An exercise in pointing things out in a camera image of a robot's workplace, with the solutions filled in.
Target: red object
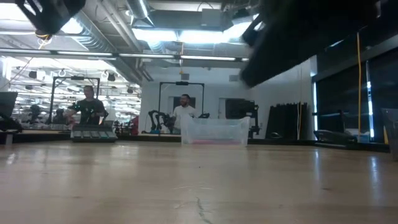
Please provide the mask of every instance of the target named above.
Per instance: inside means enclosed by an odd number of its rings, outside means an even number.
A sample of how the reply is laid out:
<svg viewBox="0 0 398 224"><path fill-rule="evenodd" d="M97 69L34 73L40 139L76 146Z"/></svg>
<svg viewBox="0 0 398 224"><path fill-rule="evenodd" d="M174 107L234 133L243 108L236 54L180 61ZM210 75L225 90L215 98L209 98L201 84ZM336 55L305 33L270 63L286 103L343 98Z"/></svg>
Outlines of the red object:
<svg viewBox="0 0 398 224"><path fill-rule="evenodd" d="M136 116L131 120L131 135L138 135L138 117Z"/></svg>

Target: dark shirt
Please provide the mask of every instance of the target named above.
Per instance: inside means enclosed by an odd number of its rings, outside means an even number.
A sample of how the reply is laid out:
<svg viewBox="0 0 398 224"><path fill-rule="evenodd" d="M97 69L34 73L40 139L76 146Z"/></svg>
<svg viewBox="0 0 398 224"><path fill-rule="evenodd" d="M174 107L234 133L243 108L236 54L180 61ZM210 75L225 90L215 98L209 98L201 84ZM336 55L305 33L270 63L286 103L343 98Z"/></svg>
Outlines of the dark shirt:
<svg viewBox="0 0 398 224"><path fill-rule="evenodd" d="M80 106L81 118L80 124L96 124L100 123L100 117L95 116L94 118L91 115L94 113L102 113L105 111L104 104L102 101L98 99L94 99L91 101L87 101L86 99L80 100L77 102L77 105Z"/></svg>

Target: plastic storage container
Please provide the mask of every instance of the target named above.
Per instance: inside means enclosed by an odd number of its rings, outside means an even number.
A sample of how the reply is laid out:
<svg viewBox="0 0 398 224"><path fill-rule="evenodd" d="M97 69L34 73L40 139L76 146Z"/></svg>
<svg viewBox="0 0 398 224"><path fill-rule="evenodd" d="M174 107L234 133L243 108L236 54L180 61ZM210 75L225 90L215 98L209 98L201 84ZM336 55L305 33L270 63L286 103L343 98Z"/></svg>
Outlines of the plastic storage container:
<svg viewBox="0 0 398 224"><path fill-rule="evenodd" d="M247 146L250 117L242 119L181 118L182 144L229 144Z"/></svg>
<svg viewBox="0 0 398 224"><path fill-rule="evenodd" d="M398 161L398 109L382 109L392 158Z"/></svg>

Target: table surface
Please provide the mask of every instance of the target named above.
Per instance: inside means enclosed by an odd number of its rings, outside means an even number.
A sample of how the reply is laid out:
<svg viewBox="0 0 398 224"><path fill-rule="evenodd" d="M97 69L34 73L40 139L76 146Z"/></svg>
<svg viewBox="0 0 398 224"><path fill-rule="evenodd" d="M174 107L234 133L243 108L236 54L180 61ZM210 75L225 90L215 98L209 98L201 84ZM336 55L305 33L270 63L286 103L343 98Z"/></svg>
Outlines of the table surface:
<svg viewBox="0 0 398 224"><path fill-rule="evenodd" d="M1 223L398 223L390 154L298 146L0 147Z"/></svg>

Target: white t-shirt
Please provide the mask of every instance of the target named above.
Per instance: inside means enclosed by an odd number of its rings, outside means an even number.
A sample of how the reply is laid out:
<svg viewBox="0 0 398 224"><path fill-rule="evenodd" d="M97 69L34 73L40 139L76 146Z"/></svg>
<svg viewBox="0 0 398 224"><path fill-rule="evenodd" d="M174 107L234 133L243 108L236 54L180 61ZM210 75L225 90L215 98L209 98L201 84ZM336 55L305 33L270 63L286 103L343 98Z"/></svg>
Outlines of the white t-shirt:
<svg viewBox="0 0 398 224"><path fill-rule="evenodd" d="M178 106L174 108L173 116L175 117L175 123L174 127L177 129L181 129L181 116L182 115L189 115L189 116L195 116L195 109L191 106L183 107L183 106Z"/></svg>

